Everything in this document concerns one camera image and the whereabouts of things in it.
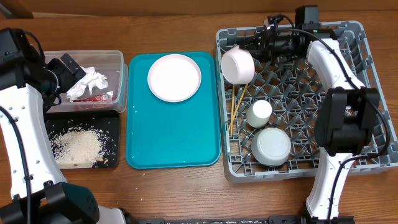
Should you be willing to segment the white napkin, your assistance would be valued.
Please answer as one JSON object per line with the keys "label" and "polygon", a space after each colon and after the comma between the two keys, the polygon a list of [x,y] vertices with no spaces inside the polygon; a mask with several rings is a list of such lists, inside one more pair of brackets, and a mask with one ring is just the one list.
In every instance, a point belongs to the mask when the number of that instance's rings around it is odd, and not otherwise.
{"label": "white napkin", "polygon": [[96,71],[95,67],[81,67],[86,75],[77,81],[66,93],[70,101],[76,100],[81,97],[86,87],[89,89],[89,94],[92,94],[93,88],[97,87],[100,90],[108,87],[107,77]]}

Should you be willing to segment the red snack wrapper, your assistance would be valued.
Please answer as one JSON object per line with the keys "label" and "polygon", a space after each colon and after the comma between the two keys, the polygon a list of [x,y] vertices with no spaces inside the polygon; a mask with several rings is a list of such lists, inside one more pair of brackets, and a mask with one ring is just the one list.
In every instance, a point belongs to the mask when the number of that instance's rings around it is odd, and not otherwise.
{"label": "red snack wrapper", "polygon": [[73,102],[107,102],[107,101],[113,101],[113,100],[114,100],[114,91],[108,91],[106,93],[92,96],[89,98],[76,99],[76,100],[73,100]]}

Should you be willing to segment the pink bowl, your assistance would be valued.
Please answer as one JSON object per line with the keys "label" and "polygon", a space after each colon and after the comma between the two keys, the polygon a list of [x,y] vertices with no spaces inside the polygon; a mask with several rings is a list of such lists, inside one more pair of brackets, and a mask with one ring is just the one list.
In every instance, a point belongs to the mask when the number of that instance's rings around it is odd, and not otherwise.
{"label": "pink bowl", "polygon": [[222,56],[221,70],[230,84],[247,84],[254,78],[254,60],[247,50],[237,45]]}

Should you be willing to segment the wooden chopstick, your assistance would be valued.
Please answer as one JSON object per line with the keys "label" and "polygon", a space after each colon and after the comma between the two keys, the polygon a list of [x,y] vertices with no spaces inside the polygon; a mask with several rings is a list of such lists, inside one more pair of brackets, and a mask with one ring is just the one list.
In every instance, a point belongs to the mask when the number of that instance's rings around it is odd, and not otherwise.
{"label": "wooden chopstick", "polygon": [[231,93],[231,119],[229,124],[229,136],[233,135],[233,121],[234,121],[234,107],[235,107],[235,85],[233,85]]}
{"label": "wooden chopstick", "polygon": [[230,126],[229,126],[229,129],[228,129],[230,136],[233,135],[233,122],[234,122],[234,119],[235,119],[235,117],[236,117],[236,115],[237,115],[237,113],[239,111],[240,104],[241,104],[241,102],[242,102],[242,100],[243,100],[243,98],[245,96],[245,92],[246,92],[248,86],[249,86],[249,83],[245,84],[245,86],[243,88],[243,91],[242,91],[242,94],[241,94],[241,96],[240,96],[240,98],[238,100],[238,104],[234,108],[233,114],[231,115]]}

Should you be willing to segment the rice grains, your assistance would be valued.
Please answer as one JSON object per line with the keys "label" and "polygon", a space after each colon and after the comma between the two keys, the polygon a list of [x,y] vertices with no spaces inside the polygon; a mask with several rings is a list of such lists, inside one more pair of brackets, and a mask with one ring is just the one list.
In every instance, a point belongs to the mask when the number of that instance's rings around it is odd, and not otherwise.
{"label": "rice grains", "polygon": [[50,138],[50,145],[61,169],[86,169],[103,161],[108,139],[102,130],[72,127]]}

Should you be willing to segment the cream cup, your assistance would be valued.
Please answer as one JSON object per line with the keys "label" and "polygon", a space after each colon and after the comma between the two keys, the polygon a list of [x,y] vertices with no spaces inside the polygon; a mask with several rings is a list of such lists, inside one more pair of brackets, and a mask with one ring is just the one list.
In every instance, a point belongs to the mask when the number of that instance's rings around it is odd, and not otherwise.
{"label": "cream cup", "polygon": [[246,121],[254,128],[260,128],[267,124],[272,114],[272,106],[266,100],[258,100],[246,111]]}

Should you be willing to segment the pink plate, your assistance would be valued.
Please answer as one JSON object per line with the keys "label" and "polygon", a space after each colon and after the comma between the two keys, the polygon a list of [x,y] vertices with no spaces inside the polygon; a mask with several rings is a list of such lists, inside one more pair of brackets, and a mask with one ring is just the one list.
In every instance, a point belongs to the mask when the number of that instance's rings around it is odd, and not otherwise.
{"label": "pink plate", "polygon": [[178,103],[192,97],[201,85],[198,64],[182,54],[168,54],[157,59],[148,71],[150,91],[160,100]]}

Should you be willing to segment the grey bowl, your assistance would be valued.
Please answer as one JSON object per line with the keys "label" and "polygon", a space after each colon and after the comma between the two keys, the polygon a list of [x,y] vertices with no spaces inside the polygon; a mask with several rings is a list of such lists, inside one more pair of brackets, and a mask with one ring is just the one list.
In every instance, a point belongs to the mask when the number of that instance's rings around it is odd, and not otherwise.
{"label": "grey bowl", "polygon": [[265,166],[278,167],[290,155],[292,143],[288,135],[278,128],[266,128],[257,132],[251,142],[254,158]]}

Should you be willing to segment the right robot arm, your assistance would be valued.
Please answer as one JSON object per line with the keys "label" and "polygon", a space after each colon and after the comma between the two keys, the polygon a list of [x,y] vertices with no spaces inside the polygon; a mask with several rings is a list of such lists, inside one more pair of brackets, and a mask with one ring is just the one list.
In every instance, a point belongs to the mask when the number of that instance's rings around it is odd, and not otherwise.
{"label": "right robot arm", "polygon": [[283,14],[268,16],[261,33],[242,46],[262,62],[303,57],[326,93],[314,127],[319,165],[297,223],[354,223],[353,217],[339,215],[338,206],[349,170],[354,161],[365,158],[361,151],[382,116],[379,92],[352,73],[335,32],[321,25],[317,6],[296,8],[290,25],[280,27],[284,19]]}

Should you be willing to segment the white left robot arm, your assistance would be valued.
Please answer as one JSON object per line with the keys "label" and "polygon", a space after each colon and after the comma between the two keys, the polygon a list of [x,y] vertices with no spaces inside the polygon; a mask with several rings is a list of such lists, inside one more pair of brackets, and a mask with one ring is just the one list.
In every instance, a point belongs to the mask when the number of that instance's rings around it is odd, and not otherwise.
{"label": "white left robot arm", "polygon": [[3,223],[134,223],[122,208],[98,205],[92,192],[69,184],[50,147],[44,115],[85,71],[69,55],[46,61],[32,33],[1,30],[1,131],[11,168]]}

